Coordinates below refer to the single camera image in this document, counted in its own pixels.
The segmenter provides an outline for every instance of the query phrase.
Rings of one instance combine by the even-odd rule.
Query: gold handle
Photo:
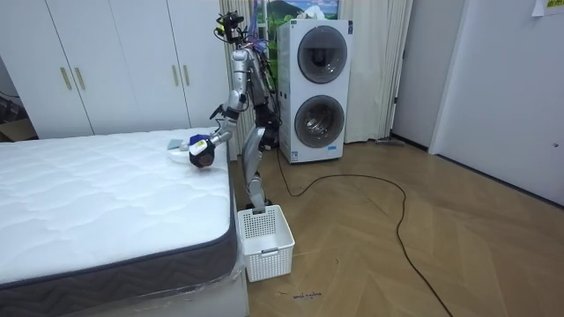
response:
[[[176,66],[173,65],[174,84],[178,85],[178,74],[176,73]]]
[[[184,65],[184,77],[186,78],[186,85],[190,85],[190,80],[188,79],[188,67]]]
[[[69,77],[67,76],[67,70],[64,67],[61,67],[61,74],[63,75],[64,83],[67,84],[67,88],[72,90],[71,82],[69,81]]]
[[[80,74],[80,70],[78,69],[78,67],[74,68],[74,72],[77,73],[78,83],[80,84],[80,88],[82,88],[82,90],[86,90],[85,82],[84,80],[82,80],[82,75]]]

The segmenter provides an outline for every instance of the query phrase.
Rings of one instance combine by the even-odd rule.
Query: poster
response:
[[[564,0],[537,0],[533,17],[564,13]]]
[[[258,1],[258,23],[259,37],[264,39],[264,30],[261,30],[260,24],[264,23],[263,14],[266,12],[268,18],[268,39],[269,57],[271,60],[272,71],[274,77],[278,77],[278,50],[277,44],[273,41],[276,38],[276,29],[292,18],[297,18],[309,7],[317,5],[325,15],[326,19],[338,18],[339,0],[259,0]]]

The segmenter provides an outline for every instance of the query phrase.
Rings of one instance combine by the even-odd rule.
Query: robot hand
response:
[[[213,164],[215,159],[215,145],[208,136],[193,136],[188,149],[190,163],[197,168],[204,168]]]

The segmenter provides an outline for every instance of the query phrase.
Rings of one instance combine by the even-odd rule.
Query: curtain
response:
[[[249,0],[220,0],[221,3],[221,13],[227,13],[228,11],[237,11],[239,15],[243,16],[245,20],[240,24],[241,29],[247,26],[251,19],[251,2]],[[233,82],[231,74],[233,70],[231,69],[231,54],[235,50],[233,44],[226,44],[226,60],[227,60],[227,72],[229,78],[229,87],[233,89]],[[235,132],[234,137],[229,141],[229,155],[231,160],[237,159],[237,155],[241,154],[241,149],[245,143],[245,136],[247,133],[255,126],[255,112],[250,109],[245,111],[239,117],[237,122],[237,132]]]
[[[345,142],[390,135],[412,0],[341,0],[354,23]]]

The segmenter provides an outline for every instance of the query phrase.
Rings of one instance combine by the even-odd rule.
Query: humanoid robot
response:
[[[215,147],[233,137],[237,120],[250,102],[256,120],[242,148],[243,178],[252,204],[249,207],[261,208],[271,205],[271,201],[264,194],[258,167],[263,151],[277,146],[280,126],[279,108],[275,106],[276,91],[269,80],[272,72],[257,39],[252,34],[246,36],[247,32],[238,27],[243,17],[238,16],[237,12],[228,12],[217,21],[219,27],[214,30],[216,37],[237,47],[231,55],[233,90],[227,101],[211,114],[210,120],[218,115],[223,117],[217,119],[219,128],[188,148],[190,162],[199,168],[210,166]]]

